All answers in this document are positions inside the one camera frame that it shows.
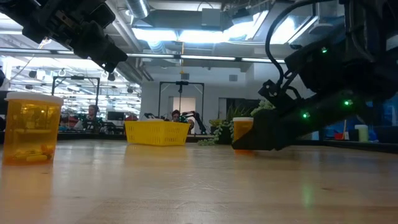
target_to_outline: table surface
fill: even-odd
[[[398,223],[398,156],[332,147],[62,141],[0,181],[1,224]]]

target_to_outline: plastic basket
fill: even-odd
[[[152,146],[182,146],[189,124],[167,121],[126,121],[128,143]]]

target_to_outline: potted plant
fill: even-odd
[[[214,119],[209,120],[210,126],[210,134],[214,134],[214,132],[218,129],[218,126],[223,122],[222,119]]]
[[[275,106],[274,106],[270,101],[268,101],[268,100],[261,100],[260,103],[259,103],[259,107],[257,107],[256,109],[254,109],[254,110],[250,113],[250,115],[251,115],[252,117],[254,117],[254,115],[255,115],[256,113],[258,113],[259,111],[261,111],[261,110],[273,110],[273,109],[275,109]]]
[[[214,131],[214,137],[211,139],[198,141],[200,146],[212,146],[215,144],[231,144],[234,134],[233,118],[250,116],[250,110],[244,107],[230,107],[227,111],[226,119],[217,123]]]

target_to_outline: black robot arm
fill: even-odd
[[[206,127],[205,125],[203,125],[201,119],[200,119],[200,114],[197,113],[196,111],[189,111],[189,112],[183,112],[181,113],[181,116],[184,118],[195,118],[195,120],[197,121],[199,128],[200,128],[200,133],[201,134],[206,134]]]
[[[103,29],[115,20],[105,0],[3,0],[0,12],[22,27],[36,43],[48,37],[84,59],[113,72],[127,55]]]
[[[294,9],[316,2],[304,0],[285,9],[270,26],[266,53],[277,67],[277,83],[268,80],[259,94],[275,107],[254,117],[252,130],[234,142],[235,149],[283,149],[305,134],[354,114],[367,124],[373,118],[367,101],[384,101],[398,89],[398,48],[386,49],[387,38],[398,31],[398,3],[395,0],[339,0],[345,7],[345,23],[323,39],[300,47],[285,59],[288,71],[274,59],[270,41],[278,23]],[[291,98],[287,87],[298,75],[316,94]]]

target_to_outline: green led light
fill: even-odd
[[[344,101],[344,105],[346,105],[346,106],[351,106],[353,104],[353,101],[352,100],[346,100],[346,101]]]
[[[303,114],[303,118],[307,119],[307,118],[309,118],[309,117],[310,117],[310,114],[309,114],[309,113]]]

